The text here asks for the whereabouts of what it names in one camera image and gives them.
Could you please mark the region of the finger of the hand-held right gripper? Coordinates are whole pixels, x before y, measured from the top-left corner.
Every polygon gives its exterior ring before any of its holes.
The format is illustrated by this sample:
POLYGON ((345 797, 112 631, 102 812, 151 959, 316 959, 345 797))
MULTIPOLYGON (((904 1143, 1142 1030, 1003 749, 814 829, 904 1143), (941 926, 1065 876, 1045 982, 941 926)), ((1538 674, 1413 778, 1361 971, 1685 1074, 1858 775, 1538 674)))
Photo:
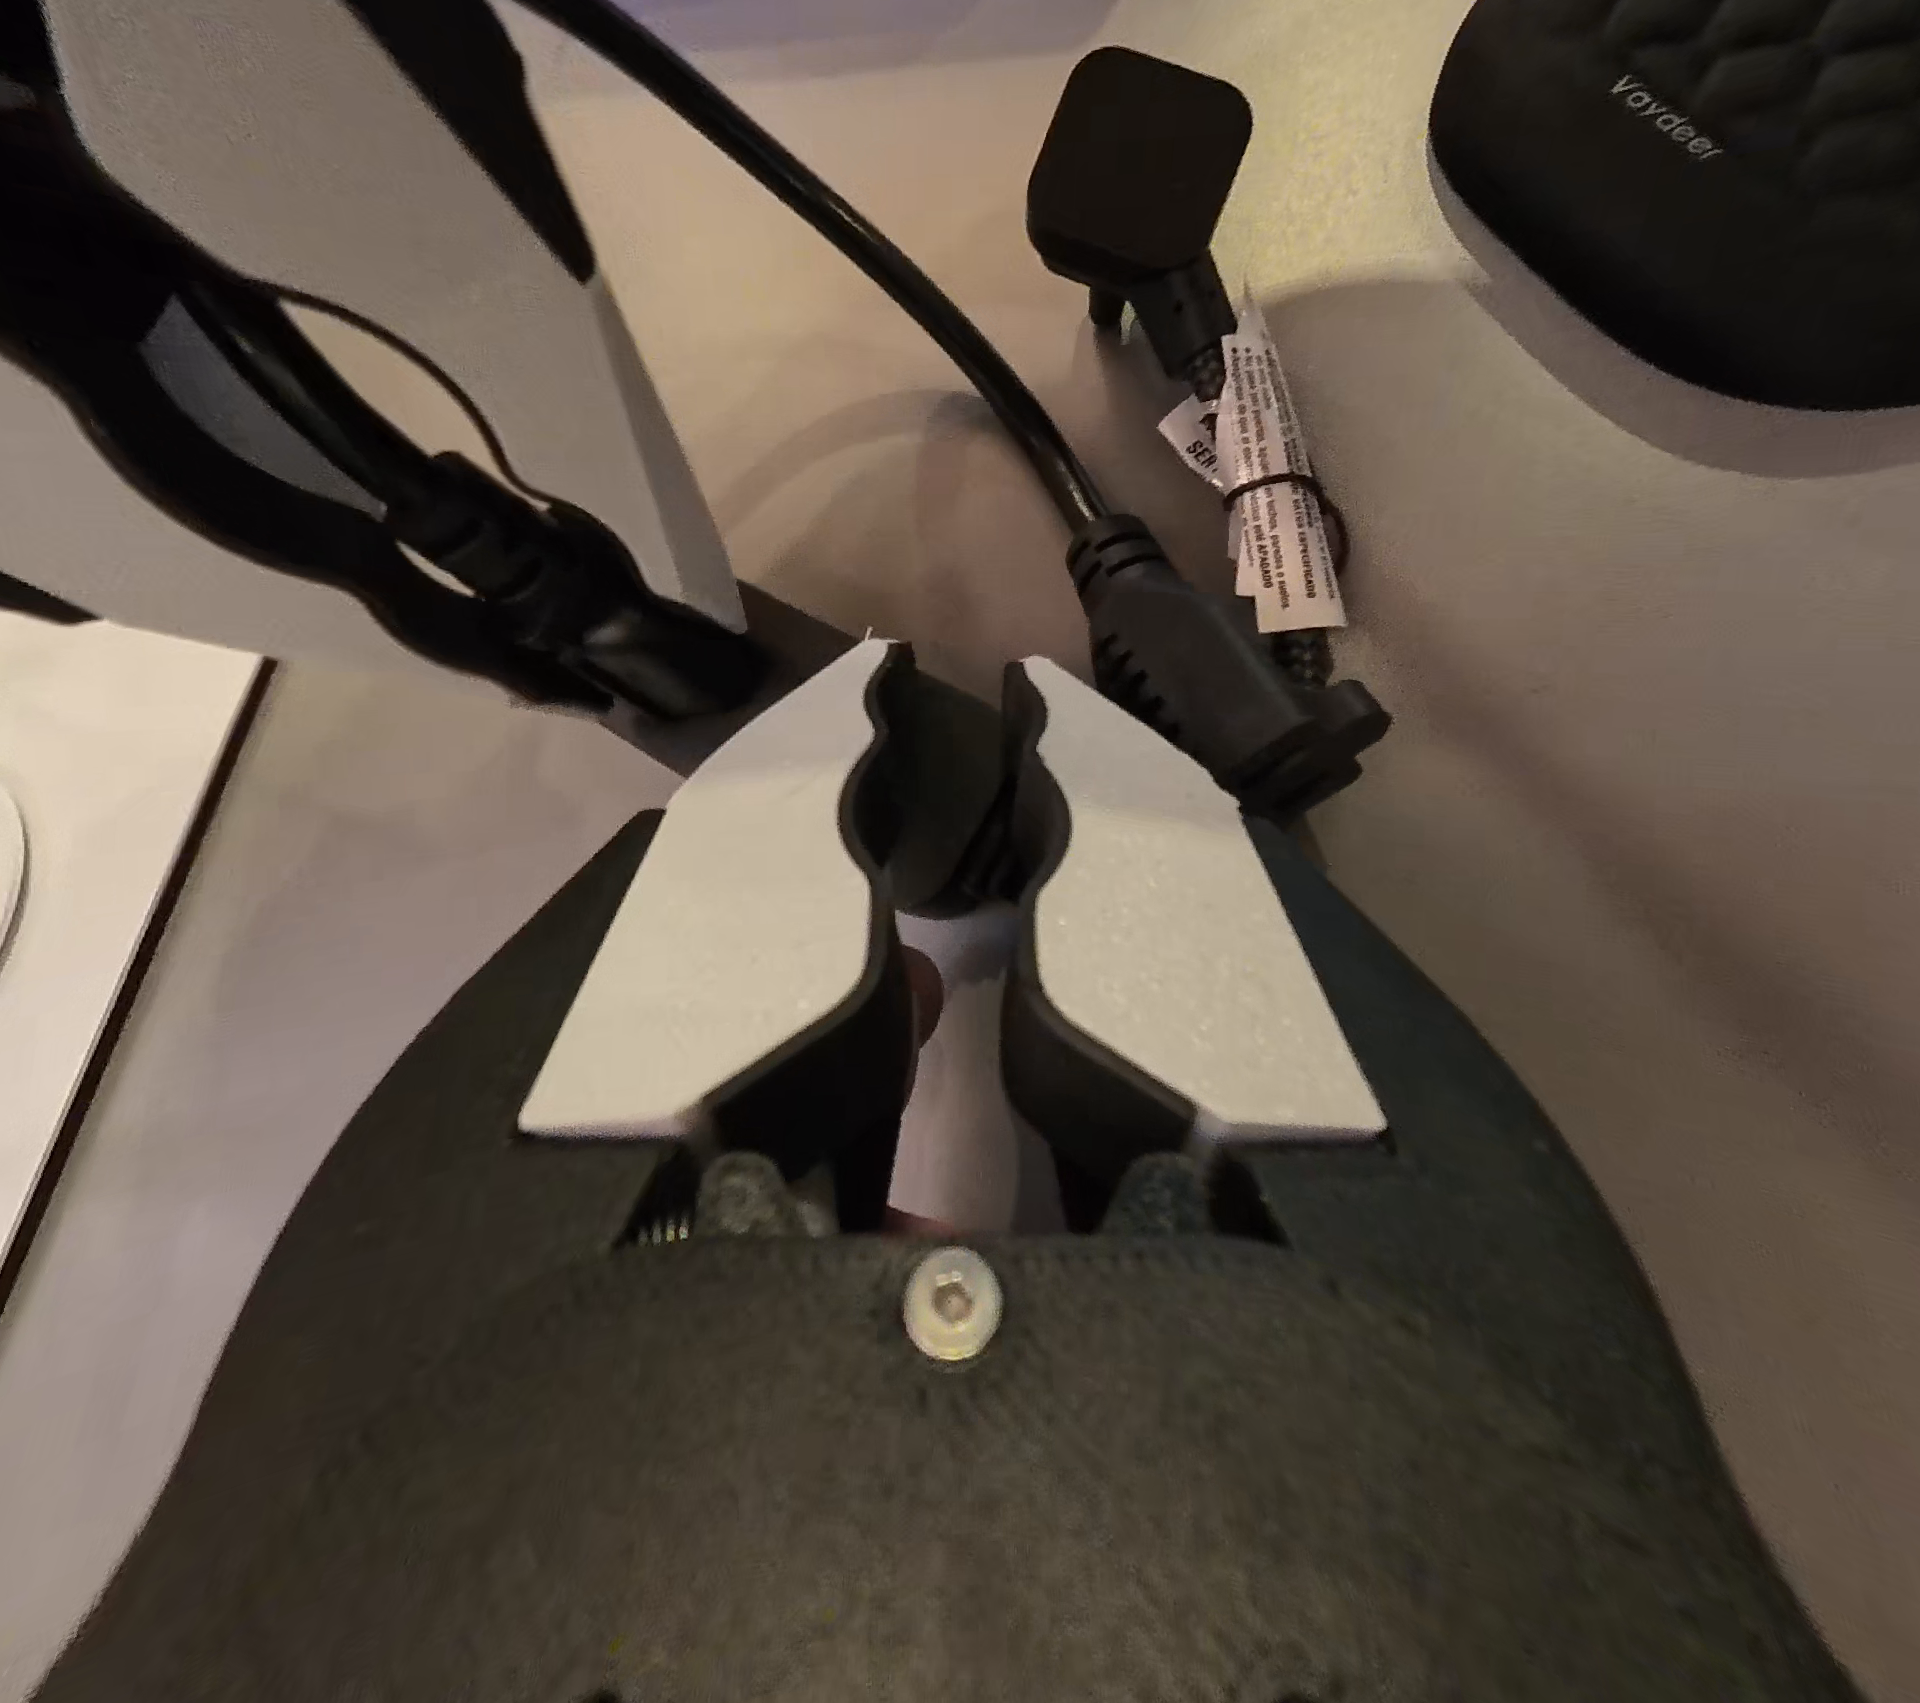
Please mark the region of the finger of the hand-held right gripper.
POLYGON ((747 628, 715 512, 488 0, 35 0, 94 166, 240 277, 372 323, 642 588, 747 628))
POLYGON ((498 679, 498 628, 240 372, 3 372, 3 575, 278 660, 498 679))

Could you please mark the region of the black power strip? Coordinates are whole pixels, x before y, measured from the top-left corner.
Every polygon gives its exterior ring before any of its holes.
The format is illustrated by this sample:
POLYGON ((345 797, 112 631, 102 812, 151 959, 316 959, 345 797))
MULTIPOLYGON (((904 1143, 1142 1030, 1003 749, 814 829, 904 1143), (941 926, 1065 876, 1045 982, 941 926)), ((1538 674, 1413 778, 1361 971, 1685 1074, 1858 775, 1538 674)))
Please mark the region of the black power strip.
MULTIPOLYGON (((854 635, 795 602, 742 588, 747 635, 760 647, 759 693, 727 713, 664 722, 642 707, 604 713, 604 730, 671 775, 691 775, 732 731, 828 670, 854 635)), ((881 683, 881 819, 891 828, 890 878, 907 917, 966 917, 997 894, 1003 855, 1003 715, 997 704, 946 683, 927 663, 895 663, 881 683)))

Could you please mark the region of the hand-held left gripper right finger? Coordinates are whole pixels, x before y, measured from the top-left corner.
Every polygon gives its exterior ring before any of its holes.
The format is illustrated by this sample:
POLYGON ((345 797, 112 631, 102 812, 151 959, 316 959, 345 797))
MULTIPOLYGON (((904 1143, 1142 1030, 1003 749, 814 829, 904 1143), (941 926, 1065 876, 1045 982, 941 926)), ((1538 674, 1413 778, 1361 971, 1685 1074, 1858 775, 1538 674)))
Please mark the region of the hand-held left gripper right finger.
POLYGON ((1370 1148, 1385 1109, 1239 804, 1053 660, 1003 670, 997 1072, 1072 1201, 1146 1157, 1370 1148))

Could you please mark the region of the black ribbed power plug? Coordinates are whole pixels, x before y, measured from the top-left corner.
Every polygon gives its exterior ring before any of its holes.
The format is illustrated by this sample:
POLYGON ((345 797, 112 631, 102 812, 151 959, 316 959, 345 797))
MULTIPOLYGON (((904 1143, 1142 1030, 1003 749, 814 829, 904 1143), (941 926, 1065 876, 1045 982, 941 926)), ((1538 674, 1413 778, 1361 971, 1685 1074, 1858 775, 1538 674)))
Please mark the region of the black ribbed power plug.
MULTIPOLYGON (((871 282, 974 386, 1065 518, 1089 618, 1094 679, 1182 747, 1233 804, 1293 819, 1356 783, 1380 704, 1348 679, 1302 679, 1248 609, 1197 596, 1160 542, 1111 512, 1058 425, 985 333, 799 155, 611 0, 510 0, 588 45, 871 282)), ((1197 68, 1100 45, 1047 116, 1022 230, 1053 277, 1089 293, 1089 323, 1137 318, 1167 378, 1224 386, 1233 304, 1214 230, 1253 144, 1248 98, 1197 68)))

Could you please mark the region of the black dimpled round pad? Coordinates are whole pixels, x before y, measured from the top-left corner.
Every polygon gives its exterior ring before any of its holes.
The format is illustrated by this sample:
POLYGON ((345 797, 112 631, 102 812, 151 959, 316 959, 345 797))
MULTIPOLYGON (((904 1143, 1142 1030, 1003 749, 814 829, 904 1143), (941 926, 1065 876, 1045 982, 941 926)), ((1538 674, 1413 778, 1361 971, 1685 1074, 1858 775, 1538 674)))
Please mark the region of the black dimpled round pad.
POLYGON ((1645 365, 1768 408, 1917 408, 1920 0, 1475 0, 1428 144, 1645 365))

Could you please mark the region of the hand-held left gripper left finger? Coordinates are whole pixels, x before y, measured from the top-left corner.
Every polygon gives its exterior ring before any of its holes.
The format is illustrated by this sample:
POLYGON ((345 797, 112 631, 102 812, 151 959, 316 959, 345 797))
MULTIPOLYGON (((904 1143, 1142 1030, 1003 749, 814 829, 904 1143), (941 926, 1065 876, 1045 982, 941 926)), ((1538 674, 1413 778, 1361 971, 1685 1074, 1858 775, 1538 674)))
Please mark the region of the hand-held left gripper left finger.
POLYGON ((918 1007, 890 850, 890 693, 858 638, 695 765, 519 1109, 520 1140, 759 1152, 786 1179, 891 1140, 918 1007))

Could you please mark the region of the white rounded pad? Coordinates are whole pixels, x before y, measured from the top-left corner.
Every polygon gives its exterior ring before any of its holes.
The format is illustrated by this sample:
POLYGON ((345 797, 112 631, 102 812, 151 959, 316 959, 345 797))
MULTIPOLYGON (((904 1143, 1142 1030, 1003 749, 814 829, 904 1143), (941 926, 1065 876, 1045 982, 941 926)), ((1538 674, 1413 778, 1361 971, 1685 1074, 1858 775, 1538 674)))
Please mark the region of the white rounded pad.
POLYGON ((278 663, 0 631, 0 1297, 12 1304, 278 663))

